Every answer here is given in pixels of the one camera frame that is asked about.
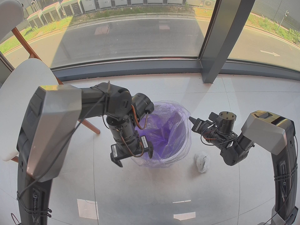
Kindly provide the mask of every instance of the grass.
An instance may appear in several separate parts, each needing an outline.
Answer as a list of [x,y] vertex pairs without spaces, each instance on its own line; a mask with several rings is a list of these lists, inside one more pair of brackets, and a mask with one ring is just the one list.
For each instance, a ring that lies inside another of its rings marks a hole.
[[246,25],[250,25],[253,27],[257,27],[260,29],[263,29],[265,31],[277,34],[281,37],[283,37],[286,40],[289,40],[291,42],[297,42],[298,37],[300,37],[300,33],[296,30],[290,29],[286,30],[282,27],[280,27],[278,30],[278,24],[270,21],[267,17],[259,17],[254,14],[250,14],[248,17],[248,20],[246,22]]
[[[31,28],[27,27],[21,31],[22,36],[24,36],[26,41],[29,41],[35,37],[40,35],[53,32],[54,30],[62,31],[64,28],[68,26],[88,22],[91,20],[118,16],[118,15],[130,15],[130,14],[141,14],[141,13],[182,13],[186,15],[192,15],[197,17],[211,17],[212,16],[211,9],[205,9],[202,7],[190,7],[188,4],[185,4],[183,7],[181,6],[166,6],[166,5],[152,5],[152,6],[133,6],[133,7],[121,7],[114,8],[105,11],[96,11],[93,13],[82,14],[73,17],[66,17],[60,21],[53,22],[41,28]],[[268,18],[259,17],[254,14],[250,14],[246,25],[254,26],[260,29],[263,29],[268,32],[272,32],[283,37],[286,40],[291,42],[296,42],[297,38],[300,37],[300,32],[295,30],[286,30],[280,27],[277,31],[278,24],[270,21]],[[6,53],[14,47],[20,45],[19,41],[15,36],[10,37],[0,44],[0,51],[2,53]]]

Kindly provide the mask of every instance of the white tile floor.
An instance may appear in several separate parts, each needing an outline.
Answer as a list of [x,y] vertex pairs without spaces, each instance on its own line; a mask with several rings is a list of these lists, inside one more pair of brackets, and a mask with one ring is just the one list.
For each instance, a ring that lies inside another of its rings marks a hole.
[[[128,88],[132,95],[141,92],[152,101],[177,101],[196,118],[207,119],[212,111],[232,111],[237,115],[234,129],[238,134],[249,113],[256,110],[292,119],[296,134],[300,134],[300,82],[219,75],[214,84],[203,84],[198,74],[170,74],[66,83],[90,87],[107,80]],[[109,156],[110,145],[114,143],[111,133],[101,118],[89,120],[101,129],[101,134],[93,134],[82,126],[72,137],[61,173],[53,180],[49,225],[257,225],[270,218],[275,202],[272,160],[260,146],[252,148],[245,160],[230,167],[223,162],[219,149],[203,145],[199,135],[192,133],[188,155],[170,168],[138,167],[131,159],[123,160],[124,167],[119,168]],[[210,169],[204,174],[198,173],[194,161],[201,150],[211,156]],[[16,189],[17,164],[0,161],[1,225],[13,224],[11,212],[19,218]],[[77,199],[96,201],[98,220],[80,217]],[[196,217],[182,221],[173,218],[174,214],[190,212],[195,212]]]

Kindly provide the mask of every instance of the purple trash bag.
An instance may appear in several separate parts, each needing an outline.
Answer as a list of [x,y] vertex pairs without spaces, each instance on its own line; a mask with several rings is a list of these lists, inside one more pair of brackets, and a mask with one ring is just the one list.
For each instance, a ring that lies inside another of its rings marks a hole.
[[[153,157],[148,153],[141,157],[131,157],[135,163],[144,167],[169,167],[183,159],[192,144],[190,113],[174,101],[154,102],[154,111],[149,114],[147,127],[136,128],[140,136],[145,135],[154,147]],[[145,117],[140,121],[145,124]]]

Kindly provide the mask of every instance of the street lamp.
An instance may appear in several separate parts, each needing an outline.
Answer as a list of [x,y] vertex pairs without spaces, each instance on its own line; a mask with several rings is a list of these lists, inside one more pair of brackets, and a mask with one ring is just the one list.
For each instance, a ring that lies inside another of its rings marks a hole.
[[280,28],[280,26],[281,26],[281,24],[282,24],[282,22],[283,22],[283,19],[284,19],[284,17],[287,17],[287,15],[289,14],[289,12],[288,11],[286,11],[286,13],[285,13],[285,15],[283,16],[283,18],[282,18],[282,20],[281,20],[281,23],[280,23],[280,25],[278,26],[278,28],[277,28],[277,30],[276,30],[276,32],[278,31],[278,29]]

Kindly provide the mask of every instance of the sunlit pavement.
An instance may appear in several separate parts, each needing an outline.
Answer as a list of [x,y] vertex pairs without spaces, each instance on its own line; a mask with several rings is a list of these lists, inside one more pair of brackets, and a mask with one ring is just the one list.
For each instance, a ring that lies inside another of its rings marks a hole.
[[[197,57],[209,21],[181,18],[119,20],[72,28],[30,43],[49,67],[124,57]],[[6,58],[16,67],[28,58],[19,48]],[[300,68],[300,49],[245,28],[230,58]]]

